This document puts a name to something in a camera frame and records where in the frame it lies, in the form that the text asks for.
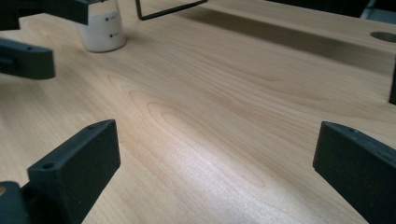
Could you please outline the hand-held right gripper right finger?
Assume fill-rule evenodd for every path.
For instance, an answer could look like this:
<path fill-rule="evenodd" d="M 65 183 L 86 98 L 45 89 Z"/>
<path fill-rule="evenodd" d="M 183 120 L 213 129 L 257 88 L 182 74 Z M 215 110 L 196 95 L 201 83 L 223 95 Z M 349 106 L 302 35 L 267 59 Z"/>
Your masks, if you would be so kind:
<path fill-rule="evenodd" d="M 324 121 L 313 167 L 370 224 L 396 224 L 396 149 Z"/>

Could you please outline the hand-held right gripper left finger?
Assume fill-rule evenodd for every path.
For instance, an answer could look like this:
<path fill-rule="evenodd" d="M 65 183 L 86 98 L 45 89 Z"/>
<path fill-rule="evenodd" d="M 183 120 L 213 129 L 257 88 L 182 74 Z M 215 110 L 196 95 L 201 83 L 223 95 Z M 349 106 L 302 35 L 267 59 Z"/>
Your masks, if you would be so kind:
<path fill-rule="evenodd" d="M 81 224 L 120 168 L 116 121 L 94 123 L 28 168 L 34 224 Z"/>

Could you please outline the glass jar with white powder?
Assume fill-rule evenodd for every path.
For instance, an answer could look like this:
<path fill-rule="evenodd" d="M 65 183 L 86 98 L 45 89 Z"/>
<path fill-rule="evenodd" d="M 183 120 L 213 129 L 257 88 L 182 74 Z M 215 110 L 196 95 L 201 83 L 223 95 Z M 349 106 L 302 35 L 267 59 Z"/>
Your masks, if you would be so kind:
<path fill-rule="evenodd" d="M 118 0 L 91 0 L 87 24 L 77 24 L 85 50 L 109 52 L 126 44 Z"/>

